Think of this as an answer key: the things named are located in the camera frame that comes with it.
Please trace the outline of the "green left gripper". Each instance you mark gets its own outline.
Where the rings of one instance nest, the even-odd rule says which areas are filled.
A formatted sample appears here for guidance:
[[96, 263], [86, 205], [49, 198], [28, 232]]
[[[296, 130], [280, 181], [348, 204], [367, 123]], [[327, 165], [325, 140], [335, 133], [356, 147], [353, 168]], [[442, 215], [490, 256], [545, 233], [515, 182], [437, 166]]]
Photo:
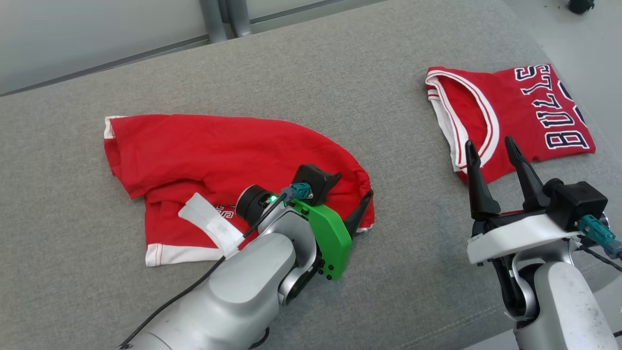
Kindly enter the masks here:
[[311, 206], [302, 201], [289, 204], [302, 217], [289, 235], [296, 254], [297, 267], [293, 273], [297, 281], [309, 281], [316, 273], [322, 273], [328, 280], [340, 279], [352, 248], [351, 237], [368, 230], [361, 224], [374, 194], [369, 189], [344, 221], [325, 205]]

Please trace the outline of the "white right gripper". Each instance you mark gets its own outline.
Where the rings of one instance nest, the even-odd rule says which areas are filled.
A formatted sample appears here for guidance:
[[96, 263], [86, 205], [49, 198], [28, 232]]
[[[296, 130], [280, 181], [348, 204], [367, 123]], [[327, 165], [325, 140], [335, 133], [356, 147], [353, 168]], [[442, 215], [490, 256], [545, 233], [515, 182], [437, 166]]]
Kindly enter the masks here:
[[[550, 198], [543, 191], [537, 173], [512, 137], [504, 139], [507, 156], [515, 167], [524, 197], [525, 212], [545, 209]], [[484, 221], [501, 212], [493, 199], [484, 174], [481, 159], [473, 141], [465, 142], [468, 175], [469, 206], [475, 221]], [[573, 286], [582, 286], [582, 277], [574, 266], [573, 252], [577, 248], [574, 232], [566, 232], [544, 213], [527, 216], [487, 233], [471, 237], [467, 254], [472, 264], [492, 261], [501, 286], [502, 300], [509, 313], [573, 313]], [[519, 262], [541, 259], [530, 285], [520, 276]]]

